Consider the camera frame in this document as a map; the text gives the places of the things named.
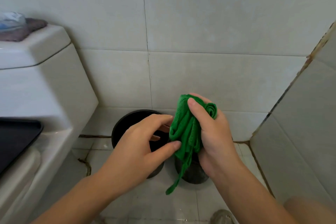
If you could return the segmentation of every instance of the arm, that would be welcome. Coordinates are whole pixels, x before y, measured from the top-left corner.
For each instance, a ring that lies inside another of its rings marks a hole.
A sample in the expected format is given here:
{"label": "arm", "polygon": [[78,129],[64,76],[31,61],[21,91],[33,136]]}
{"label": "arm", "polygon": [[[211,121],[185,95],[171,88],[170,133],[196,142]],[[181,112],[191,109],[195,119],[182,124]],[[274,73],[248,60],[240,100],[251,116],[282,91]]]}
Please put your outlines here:
{"label": "arm", "polygon": [[130,127],[118,142],[106,163],[94,175],[82,179],[68,194],[56,202],[32,224],[86,224],[113,200],[143,182],[163,161],[181,146],[175,141],[151,152],[150,140],[171,115],[153,114]]}
{"label": "arm", "polygon": [[225,115],[218,110],[213,120],[194,99],[188,99],[188,105],[202,128],[199,162],[238,222],[297,224],[240,160]]}

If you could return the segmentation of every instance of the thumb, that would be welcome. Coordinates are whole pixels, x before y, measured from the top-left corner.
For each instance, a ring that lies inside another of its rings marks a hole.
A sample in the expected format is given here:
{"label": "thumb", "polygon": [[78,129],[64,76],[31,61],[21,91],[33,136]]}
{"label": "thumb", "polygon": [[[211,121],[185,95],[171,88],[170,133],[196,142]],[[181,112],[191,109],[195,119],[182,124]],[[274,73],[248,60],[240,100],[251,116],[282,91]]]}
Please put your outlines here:
{"label": "thumb", "polygon": [[149,161],[152,169],[157,168],[163,161],[173,155],[180,147],[180,141],[173,141],[150,153]]}
{"label": "thumb", "polygon": [[199,124],[201,125],[202,129],[205,129],[210,124],[212,124],[213,119],[210,117],[208,112],[199,103],[195,101],[195,99],[189,98],[188,106],[189,106],[191,113],[199,121]]}

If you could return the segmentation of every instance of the toilet tank lid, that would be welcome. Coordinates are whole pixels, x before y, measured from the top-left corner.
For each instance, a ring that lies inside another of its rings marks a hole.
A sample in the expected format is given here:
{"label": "toilet tank lid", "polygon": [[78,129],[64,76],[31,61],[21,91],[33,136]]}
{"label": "toilet tank lid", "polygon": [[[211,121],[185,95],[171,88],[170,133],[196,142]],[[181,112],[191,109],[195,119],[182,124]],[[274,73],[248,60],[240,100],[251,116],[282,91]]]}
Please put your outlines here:
{"label": "toilet tank lid", "polygon": [[35,66],[70,42],[63,27],[50,24],[21,42],[0,41],[0,69]]}

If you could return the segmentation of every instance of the fingernail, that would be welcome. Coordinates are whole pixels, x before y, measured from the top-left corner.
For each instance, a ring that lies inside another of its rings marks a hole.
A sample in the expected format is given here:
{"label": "fingernail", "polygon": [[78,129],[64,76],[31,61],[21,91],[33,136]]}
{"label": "fingernail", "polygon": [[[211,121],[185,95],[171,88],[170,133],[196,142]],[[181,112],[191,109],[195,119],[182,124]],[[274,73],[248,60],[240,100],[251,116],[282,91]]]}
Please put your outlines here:
{"label": "fingernail", "polygon": [[181,142],[180,141],[174,141],[172,142],[173,147],[175,150],[178,150],[181,147]]}
{"label": "fingernail", "polygon": [[193,105],[195,105],[195,104],[196,104],[195,99],[193,99],[193,98],[189,98],[189,99],[188,99],[188,105],[193,106]]}

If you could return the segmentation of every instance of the left hand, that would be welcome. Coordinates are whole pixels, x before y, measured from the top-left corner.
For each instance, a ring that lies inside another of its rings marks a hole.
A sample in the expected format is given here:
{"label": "left hand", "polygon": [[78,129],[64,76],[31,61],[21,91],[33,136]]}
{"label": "left hand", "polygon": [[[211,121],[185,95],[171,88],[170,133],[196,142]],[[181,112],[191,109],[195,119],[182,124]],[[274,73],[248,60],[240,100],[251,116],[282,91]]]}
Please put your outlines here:
{"label": "left hand", "polygon": [[106,184],[107,191],[113,190],[117,198],[143,182],[163,161],[181,147],[180,141],[167,143],[151,152],[149,141],[155,140],[153,133],[167,130],[173,116],[152,114],[131,126],[121,137],[110,157],[95,174]]}

